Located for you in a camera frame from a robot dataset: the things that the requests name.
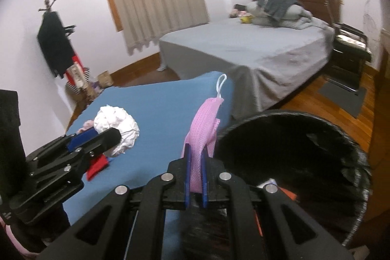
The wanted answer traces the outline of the white instruction leaflet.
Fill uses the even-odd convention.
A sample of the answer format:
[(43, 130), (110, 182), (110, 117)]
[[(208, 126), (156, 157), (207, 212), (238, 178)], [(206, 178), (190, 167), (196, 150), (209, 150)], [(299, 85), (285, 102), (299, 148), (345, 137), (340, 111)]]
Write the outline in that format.
[(259, 184), (257, 187), (263, 189), (264, 187), (266, 187), (269, 184), (273, 184), (275, 186), (278, 186), (278, 184), (277, 184), (275, 179), (269, 178), (268, 180), (266, 180), (266, 181), (262, 182), (261, 184)]

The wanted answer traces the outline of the red hanging garment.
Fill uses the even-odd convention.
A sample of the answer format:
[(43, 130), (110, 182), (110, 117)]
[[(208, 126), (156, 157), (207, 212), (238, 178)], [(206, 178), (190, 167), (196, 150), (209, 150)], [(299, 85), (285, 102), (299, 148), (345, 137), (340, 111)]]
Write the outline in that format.
[(72, 66), (68, 67), (65, 71), (65, 75), (69, 82), (73, 82), (75, 80), (75, 76), (81, 78), (84, 77), (83, 64), (76, 53), (72, 57), (72, 62)]

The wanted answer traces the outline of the striped basket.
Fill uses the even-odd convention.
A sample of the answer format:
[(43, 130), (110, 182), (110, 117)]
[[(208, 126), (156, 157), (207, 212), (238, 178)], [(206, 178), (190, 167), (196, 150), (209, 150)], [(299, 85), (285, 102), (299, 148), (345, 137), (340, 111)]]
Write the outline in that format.
[(80, 91), (85, 90), (87, 88), (90, 77), (90, 69), (88, 67), (84, 67), (82, 71), (70, 69), (67, 70), (65, 74), (68, 78), (66, 86), (73, 93), (79, 94)]

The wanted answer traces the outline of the bed with grey sheet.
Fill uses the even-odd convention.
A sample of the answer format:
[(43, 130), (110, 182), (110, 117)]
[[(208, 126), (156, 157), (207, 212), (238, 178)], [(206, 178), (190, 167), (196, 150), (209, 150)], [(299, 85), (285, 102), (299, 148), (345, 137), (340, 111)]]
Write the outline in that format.
[(334, 30), (316, 19), (296, 30), (225, 19), (171, 32), (159, 40), (161, 62), (181, 79), (211, 71), (233, 81), (231, 115), (262, 112), (302, 87), (329, 61)]

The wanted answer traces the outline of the wooden coat stand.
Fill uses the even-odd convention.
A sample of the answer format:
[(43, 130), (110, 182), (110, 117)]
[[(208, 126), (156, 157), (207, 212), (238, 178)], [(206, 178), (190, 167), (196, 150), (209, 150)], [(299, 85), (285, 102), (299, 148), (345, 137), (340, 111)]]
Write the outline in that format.
[[(42, 12), (42, 16), (45, 17), (48, 13), (52, 12), (52, 6), (57, 0), (44, 0), (44, 8), (38, 9), (38, 12)], [(65, 35), (69, 37), (75, 32), (75, 25), (64, 26)]]

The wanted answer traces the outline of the folded grey blankets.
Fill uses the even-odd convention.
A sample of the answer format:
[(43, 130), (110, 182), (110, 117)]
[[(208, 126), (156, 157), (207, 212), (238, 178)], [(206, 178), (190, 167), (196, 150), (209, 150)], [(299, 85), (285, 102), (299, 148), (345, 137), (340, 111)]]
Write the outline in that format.
[(256, 0), (246, 10), (258, 26), (303, 30), (313, 25), (313, 15), (299, 0)]

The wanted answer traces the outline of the blue fleece table cover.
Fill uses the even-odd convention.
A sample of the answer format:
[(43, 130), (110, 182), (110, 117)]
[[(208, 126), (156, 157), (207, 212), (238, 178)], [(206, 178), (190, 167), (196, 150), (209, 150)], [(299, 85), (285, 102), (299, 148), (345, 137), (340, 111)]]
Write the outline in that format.
[[(74, 224), (117, 185), (135, 188), (166, 172), (169, 162), (182, 153), (186, 134), (199, 107), (217, 95), (219, 72), (190, 80), (126, 88), (107, 88), (70, 126), (74, 134), (94, 119), (101, 107), (125, 109), (139, 127), (132, 148), (112, 159), (63, 207)], [(167, 211), (163, 259), (230, 259), (228, 223), (224, 212), (193, 205), (185, 211)]]

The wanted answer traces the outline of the pink knotted sock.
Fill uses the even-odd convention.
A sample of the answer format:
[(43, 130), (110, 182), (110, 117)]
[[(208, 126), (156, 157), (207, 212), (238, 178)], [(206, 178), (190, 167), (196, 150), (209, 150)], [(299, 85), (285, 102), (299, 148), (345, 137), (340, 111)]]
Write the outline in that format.
[(80, 129), (77, 130), (77, 134), (86, 132), (87, 130), (92, 129), (93, 127), (94, 127), (94, 121), (90, 119), (86, 121)]

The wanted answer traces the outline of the yellow plush toy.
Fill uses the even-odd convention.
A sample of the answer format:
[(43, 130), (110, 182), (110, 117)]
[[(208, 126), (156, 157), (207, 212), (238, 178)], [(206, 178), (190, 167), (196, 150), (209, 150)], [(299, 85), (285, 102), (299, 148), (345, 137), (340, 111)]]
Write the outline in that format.
[(253, 19), (254, 17), (251, 15), (244, 15), (240, 17), (240, 21), (243, 24), (251, 24)]

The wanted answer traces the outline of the grey floor mat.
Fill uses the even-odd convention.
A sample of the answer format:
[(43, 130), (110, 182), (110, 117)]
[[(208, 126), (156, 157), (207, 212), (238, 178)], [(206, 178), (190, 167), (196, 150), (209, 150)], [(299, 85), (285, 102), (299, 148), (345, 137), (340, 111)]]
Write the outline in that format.
[(354, 118), (357, 118), (361, 112), (366, 92), (364, 87), (360, 87), (357, 91), (349, 91), (331, 82), (326, 82), (318, 90), (318, 93), (334, 102)]

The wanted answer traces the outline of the pink mesh bag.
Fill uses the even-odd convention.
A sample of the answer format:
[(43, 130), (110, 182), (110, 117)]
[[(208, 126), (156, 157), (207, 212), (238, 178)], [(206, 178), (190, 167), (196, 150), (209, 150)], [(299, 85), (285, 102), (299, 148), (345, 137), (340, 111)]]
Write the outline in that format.
[(182, 148), (181, 158), (185, 156), (185, 147), (190, 146), (190, 192), (202, 193), (202, 177), (201, 177), (201, 155), (205, 149), (212, 157), (217, 137), (217, 128), (220, 119), (217, 118), (219, 107), (224, 102), (221, 97), (221, 88), (226, 81), (226, 74), (219, 76), (216, 83), (217, 95), (214, 98), (208, 98), (200, 106), (196, 112), (189, 132), (185, 137)]

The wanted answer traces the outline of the black lined trash bin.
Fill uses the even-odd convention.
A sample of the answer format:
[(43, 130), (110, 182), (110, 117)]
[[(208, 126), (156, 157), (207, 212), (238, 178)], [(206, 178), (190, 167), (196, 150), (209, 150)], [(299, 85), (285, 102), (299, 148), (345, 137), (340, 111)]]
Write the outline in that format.
[(368, 157), (338, 125), (305, 112), (268, 110), (236, 121), (214, 156), (258, 186), (273, 179), (342, 245), (352, 241), (371, 189)]

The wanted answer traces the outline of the wooden headboard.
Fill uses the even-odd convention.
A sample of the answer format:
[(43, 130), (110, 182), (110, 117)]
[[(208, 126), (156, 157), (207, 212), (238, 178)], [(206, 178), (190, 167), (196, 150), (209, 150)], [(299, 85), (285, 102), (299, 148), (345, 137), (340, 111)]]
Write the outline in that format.
[(329, 24), (341, 21), (342, 0), (298, 0), (314, 17)]

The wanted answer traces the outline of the brown paper bag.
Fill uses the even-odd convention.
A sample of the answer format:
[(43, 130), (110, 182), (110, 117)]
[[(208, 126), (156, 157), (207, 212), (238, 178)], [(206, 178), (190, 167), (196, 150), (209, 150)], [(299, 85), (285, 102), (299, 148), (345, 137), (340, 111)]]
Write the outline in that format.
[(101, 88), (112, 87), (114, 84), (111, 74), (108, 71), (104, 71), (103, 73), (99, 74), (97, 80), (98, 85)]

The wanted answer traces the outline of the red knit cloth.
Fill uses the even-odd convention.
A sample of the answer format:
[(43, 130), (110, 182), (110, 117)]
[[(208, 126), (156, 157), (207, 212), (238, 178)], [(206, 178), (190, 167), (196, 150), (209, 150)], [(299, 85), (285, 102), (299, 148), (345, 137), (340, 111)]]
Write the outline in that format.
[(97, 174), (106, 169), (108, 166), (109, 161), (105, 155), (100, 154), (99, 156), (92, 158), (87, 170), (87, 181), (90, 182)]

